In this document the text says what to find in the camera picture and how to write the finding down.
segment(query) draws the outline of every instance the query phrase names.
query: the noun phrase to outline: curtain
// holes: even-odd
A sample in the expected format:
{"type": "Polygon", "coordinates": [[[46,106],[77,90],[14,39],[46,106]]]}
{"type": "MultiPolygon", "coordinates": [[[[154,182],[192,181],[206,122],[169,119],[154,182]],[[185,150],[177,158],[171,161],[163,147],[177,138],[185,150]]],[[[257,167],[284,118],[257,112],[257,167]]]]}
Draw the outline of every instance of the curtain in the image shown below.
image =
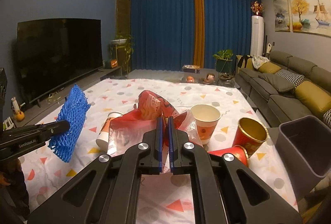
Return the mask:
{"type": "Polygon", "coordinates": [[[247,55],[251,47],[253,1],[205,0],[205,68],[215,68],[212,57],[219,50],[232,49],[235,55],[247,55]]]}
{"type": "Polygon", "coordinates": [[[205,4],[204,0],[194,0],[195,40],[193,64],[204,67],[205,58],[205,4]]]}
{"type": "Polygon", "coordinates": [[[133,69],[179,71],[193,63],[194,0],[131,0],[133,69]]]}

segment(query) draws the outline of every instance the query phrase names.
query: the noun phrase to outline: tablecloth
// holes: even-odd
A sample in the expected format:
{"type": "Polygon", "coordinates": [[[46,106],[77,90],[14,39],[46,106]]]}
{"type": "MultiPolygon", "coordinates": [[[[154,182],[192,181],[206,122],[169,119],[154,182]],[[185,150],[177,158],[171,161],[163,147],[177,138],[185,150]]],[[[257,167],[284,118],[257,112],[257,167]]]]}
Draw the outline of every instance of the tablecloth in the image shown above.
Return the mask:
{"type": "MultiPolygon", "coordinates": [[[[148,79],[103,80],[85,91],[91,108],[69,163],[62,162],[47,146],[20,157],[31,210],[102,153],[95,139],[108,113],[131,111],[138,102],[138,95],[145,89],[167,99],[180,113],[198,103],[216,107],[222,116],[211,141],[205,146],[207,151],[231,147],[241,117],[258,119],[235,88],[148,79]]],[[[39,123],[54,121],[60,109],[39,123]]],[[[289,177],[270,138],[250,158],[249,168],[297,210],[289,177]]],[[[137,223],[194,223],[189,176],[170,172],[159,176],[143,175],[137,223]]]]}

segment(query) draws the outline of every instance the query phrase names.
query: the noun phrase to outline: tv stand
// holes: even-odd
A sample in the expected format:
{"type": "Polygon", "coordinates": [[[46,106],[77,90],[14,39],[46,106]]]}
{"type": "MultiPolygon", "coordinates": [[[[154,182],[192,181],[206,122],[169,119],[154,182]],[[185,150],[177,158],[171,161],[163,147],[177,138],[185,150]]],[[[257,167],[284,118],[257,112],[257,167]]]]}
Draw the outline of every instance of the tv stand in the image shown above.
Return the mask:
{"type": "Polygon", "coordinates": [[[122,68],[118,66],[113,69],[98,69],[95,72],[89,73],[83,77],[78,78],[77,80],[71,81],[62,87],[60,91],[54,94],[52,99],[49,99],[48,97],[42,100],[37,99],[37,104],[24,112],[24,120],[18,122],[14,118],[13,122],[16,127],[37,124],[48,114],[64,104],[72,87],[75,84],[77,84],[82,90],[87,90],[98,82],[112,76],[122,76],[122,68]]]}

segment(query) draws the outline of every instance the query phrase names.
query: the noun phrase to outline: canvas art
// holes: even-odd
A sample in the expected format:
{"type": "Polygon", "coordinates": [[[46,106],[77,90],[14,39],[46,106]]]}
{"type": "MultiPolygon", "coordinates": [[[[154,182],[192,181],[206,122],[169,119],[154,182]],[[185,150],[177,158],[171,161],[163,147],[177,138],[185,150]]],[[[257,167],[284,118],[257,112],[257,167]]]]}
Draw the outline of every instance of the canvas art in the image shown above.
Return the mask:
{"type": "Polygon", "coordinates": [[[273,1],[275,11],[275,31],[290,31],[290,13],[287,0],[273,1]]]}
{"type": "Polygon", "coordinates": [[[331,0],[290,0],[293,32],[331,37],[331,0]]]}

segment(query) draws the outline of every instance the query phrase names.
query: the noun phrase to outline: black tv screen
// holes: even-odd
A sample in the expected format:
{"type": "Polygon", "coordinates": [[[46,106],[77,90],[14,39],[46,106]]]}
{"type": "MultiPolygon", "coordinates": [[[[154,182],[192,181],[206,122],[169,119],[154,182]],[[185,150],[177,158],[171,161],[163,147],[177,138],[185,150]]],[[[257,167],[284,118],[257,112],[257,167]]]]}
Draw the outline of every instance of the black tv screen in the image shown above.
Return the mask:
{"type": "Polygon", "coordinates": [[[31,103],[102,67],[101,21],[57,18],[18,23],[16,69],[31,103]]]}

